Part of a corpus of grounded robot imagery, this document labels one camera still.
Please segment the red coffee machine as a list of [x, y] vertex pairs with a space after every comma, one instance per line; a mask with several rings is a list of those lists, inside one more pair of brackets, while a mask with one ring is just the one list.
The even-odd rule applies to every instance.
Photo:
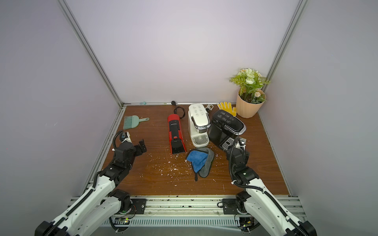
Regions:
[[169, 129], [169, 144], [172, 154], [186, 152], [186, 146], [182, 134], [180, 117], [177, 114], [171, 114], [167, 118]]

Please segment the blue grey microfiber cloth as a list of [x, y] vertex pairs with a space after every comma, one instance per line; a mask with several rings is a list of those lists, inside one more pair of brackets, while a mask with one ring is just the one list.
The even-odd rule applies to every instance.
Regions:
[[208, 147], [199, 147], [191, 150], [186, 158], [191, 163], [195, 173], [195, 182], [198, 178], [206, 178], [210, 174], [215, 154]]

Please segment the white coffee machine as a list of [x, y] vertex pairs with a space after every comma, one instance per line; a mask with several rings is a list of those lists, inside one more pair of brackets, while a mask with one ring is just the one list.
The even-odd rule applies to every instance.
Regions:
[[191, 104], [188, 109], [189, 134], [196, 148], [206, 147], [209, 144], [207, 130], [211, 126], [208, 113], [201, 103]]

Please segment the black coffee machine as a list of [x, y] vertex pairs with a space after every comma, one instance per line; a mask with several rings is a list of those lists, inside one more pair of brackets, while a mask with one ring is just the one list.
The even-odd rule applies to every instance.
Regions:
[[208, 136], [214, 145], [227, 152], [235, 138], [242, 135], [246, 129], [246, 125], [240, 119], [227, 111], [218, 110], [212, 115]]

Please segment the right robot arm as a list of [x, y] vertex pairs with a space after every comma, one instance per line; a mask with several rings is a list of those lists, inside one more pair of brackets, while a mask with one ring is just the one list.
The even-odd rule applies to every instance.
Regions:
[[227, 150], [231, 184], [242, 188], [236, 197], [237, 209], [251, 215], [271, 236], [316, 236], [315, 227], [302, 222], [268, 190], [259, 175], [247, 166], [249, 153], [236, 137]]

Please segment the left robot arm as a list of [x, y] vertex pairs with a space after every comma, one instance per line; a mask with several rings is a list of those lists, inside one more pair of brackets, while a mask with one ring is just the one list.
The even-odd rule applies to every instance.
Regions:
[[133, 168], [136, 157], [146, 153], [144, 140], [134, 145], [130, 134], [122, 130], [114, 136], [113, 159], [97, 172], [92, 185], [67, 210], [51, 222], [43, 221], [36, 236], [89, 236], [114, 214], [129, 214], [135, 209], [128, 192], [117, 186]]

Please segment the green hand brush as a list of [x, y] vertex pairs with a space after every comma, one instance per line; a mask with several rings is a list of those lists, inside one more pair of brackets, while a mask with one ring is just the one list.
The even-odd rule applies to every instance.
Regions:
[[139, 116], [126, 116], [124, 118], [123, 130], [136, 128], [141, 122], [149, 121], [150, 118], [140, 118]]

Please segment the yellow work glove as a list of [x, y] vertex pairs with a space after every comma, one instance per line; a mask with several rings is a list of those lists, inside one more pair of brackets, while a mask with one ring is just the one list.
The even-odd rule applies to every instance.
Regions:
[[236, 117], [237, 115], [236, 107], [233, 107], [230, 102], [221, 102], [221, 103], [218, 103], [217, 106], [220, 110], [226, 111], [230, 113], [231, 115], [233, 115], [234, 117]]

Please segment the potted artificial plant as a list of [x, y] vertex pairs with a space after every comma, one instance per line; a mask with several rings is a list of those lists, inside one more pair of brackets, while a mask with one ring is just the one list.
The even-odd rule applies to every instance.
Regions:
[[237, 114], [245, 119], [252, 118], [266, 101], [262, 89], [270, 84], [270, 81], [257, 70], [243, 68], [230, 79], [230, 82], [240, 87], [236, 101]]

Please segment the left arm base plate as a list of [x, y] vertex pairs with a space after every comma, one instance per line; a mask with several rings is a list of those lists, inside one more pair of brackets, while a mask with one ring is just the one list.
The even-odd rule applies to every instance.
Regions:
[[147, 199], [131, 198], [130, 206], [126, 210], [117, 212], [117, 215], [143, 215], [146, 209]]

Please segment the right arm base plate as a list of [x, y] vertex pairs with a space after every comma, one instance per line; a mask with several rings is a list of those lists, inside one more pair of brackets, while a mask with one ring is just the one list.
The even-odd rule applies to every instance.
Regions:
[[217, 206], [223, 210], [223, 214], [245, 214], [247, 213], [243, 201], [239, 199], [222, 199]]

